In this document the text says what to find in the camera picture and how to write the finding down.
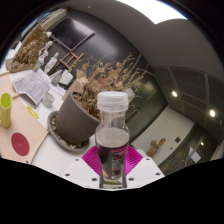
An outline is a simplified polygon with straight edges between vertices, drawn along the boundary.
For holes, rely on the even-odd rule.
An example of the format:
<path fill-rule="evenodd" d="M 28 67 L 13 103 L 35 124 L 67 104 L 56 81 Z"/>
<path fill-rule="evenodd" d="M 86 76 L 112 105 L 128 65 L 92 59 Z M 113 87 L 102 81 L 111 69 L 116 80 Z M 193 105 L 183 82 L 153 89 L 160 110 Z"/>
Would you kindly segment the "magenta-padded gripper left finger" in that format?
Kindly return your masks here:
<path fill-rule="evenodd" d="M 92 147 L 82 157 L 75 157 L 64 173 L 64 178 L 84 188 L 98 189 L 100 160 Z"/>

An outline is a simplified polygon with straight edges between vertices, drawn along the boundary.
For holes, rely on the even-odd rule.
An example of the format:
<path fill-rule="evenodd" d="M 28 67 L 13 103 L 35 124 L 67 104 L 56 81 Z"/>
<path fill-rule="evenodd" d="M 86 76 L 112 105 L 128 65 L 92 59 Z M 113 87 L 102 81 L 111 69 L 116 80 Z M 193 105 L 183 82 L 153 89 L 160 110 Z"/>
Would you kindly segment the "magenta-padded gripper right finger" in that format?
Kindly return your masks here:
<path fill-rule="evenodd" d="M 140 188 L 164 177 L 151 157 L 148 157 L 143 150 L 135 150 L 132 147 L 128 147 L 124 174 L 127 189 Z"/>

